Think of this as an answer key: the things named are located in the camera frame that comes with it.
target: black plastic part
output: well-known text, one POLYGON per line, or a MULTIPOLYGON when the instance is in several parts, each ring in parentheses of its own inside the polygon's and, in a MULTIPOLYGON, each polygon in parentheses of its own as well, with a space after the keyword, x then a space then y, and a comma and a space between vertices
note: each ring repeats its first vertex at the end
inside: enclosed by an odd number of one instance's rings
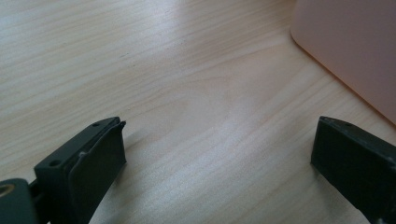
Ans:
POLYGON ((98 121, 35 167, 38 188, 48 197, 51 224, 89 223, 125 164, 119 118, 98 121))
POLYGON ((0 223, 39 223, 26 180, 9 179, 0 182, 0 223))
POLYGON ((396 223, 396 147, 320 117, 311 163, 371 223, 396 223))

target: light wood surface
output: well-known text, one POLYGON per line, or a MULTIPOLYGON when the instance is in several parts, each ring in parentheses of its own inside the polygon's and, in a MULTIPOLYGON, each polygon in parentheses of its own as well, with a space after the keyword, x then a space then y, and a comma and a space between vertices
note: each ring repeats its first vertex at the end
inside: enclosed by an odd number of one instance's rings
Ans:
POLYGON ((296 46, 294 4, 2 1, 1 179, 120 116, 92 223, 368 223, 309 164, 318 117, 396 128, 296 46))

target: pink object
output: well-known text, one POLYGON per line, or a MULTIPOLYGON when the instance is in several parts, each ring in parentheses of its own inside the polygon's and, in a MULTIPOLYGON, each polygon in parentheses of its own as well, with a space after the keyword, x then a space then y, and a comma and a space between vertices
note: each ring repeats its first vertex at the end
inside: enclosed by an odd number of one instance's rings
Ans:
POLYGON ((396 0, 298 0, 291 35, 396 124, 396 0))

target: wood grain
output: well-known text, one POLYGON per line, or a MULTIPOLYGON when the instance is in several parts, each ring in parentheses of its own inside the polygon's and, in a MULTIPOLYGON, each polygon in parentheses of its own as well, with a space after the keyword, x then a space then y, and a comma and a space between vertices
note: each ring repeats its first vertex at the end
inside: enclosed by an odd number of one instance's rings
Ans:
POLYGON ((296 46, 294 3, 3 1, 0 177, 120 116, 92 223, 368 223, 309 164, 318 117, 396 128, 296 46))

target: screw hole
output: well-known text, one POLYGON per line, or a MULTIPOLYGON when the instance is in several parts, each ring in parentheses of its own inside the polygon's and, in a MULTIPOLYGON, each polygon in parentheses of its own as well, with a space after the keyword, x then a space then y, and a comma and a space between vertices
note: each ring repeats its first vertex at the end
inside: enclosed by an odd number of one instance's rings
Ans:
POLYGON ((52 161, 49 163, 49 166, 57 166, 59 164, 61 164, 61 161, 52 161))
POLYGON ((0 198, 8 195, 14 189, 15 189, 15 185, 13 184, 5 184, 0 186, 0 198))

